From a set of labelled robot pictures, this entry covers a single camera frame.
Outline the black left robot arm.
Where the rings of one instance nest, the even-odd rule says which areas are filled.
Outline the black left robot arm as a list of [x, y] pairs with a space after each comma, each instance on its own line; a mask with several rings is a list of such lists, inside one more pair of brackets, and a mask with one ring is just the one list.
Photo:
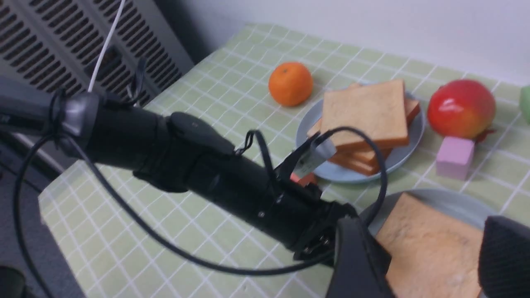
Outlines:
[[[242, 276], [274, 276], [333, 263], [328, 298], [393, 298], [386, 273], [390, 253], [369, 232], [386, 197], [388, 176], [382, 152], [362, 131], [339, 126], [314, 135], [273, 168], [259, 130], [250, 130], [245, 146], [235, 146], [205, 121], [187, 113], [164, 117], [134, 107], [133, 101], [84, 92], [68, 98], [1, 78], [1, 130], [39, 135], [17, 175], [13, 190], [14, 228], [22, 256], [48, 298], [53, 294], [36, 269], [22, 231], [20, 191], [37, 151], [53, 141], [65, 154], [85, 160], [100, 184], [152, 239], [167, 250], [210, 270]], [[290, 179], [304, 156], [339, 132], [363, 138], [376, 153], [381, 187], [364, 217], [350, 204], [326, 202], [316, 185]], [[96, 163], [130, 170], [168, 193], [193, 191], [301, 254], [302, 262], [275, 269], [233, 268], [211, 263], [174, 246], [149, 226], [108, 183]]]

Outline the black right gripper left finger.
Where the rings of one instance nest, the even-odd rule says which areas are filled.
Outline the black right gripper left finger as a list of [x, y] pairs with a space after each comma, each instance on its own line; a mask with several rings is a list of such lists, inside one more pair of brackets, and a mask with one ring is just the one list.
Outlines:
[[386, 274], [391, 255], [359, 218], [337, 223], [334, 270], [327, 298], [393, 298]]

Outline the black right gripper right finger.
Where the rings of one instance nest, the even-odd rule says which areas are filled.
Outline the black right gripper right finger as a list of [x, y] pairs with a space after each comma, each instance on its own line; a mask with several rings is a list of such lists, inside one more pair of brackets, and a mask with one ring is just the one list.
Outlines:
[[530, 296], [530, 229], [504, 216], [489, 216], [479, 251], [478, 279], [487, 298]]

